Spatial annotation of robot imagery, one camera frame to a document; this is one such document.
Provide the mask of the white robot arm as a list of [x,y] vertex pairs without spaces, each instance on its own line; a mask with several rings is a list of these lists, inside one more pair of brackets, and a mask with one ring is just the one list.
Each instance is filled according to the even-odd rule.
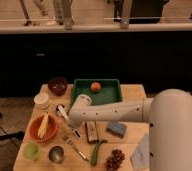
[[146,122],[149,124],[149,170],[192,171],[192,96],[167,89],[153,98],[93,105],[79,95],[69,110],[69,123],[84,121]]

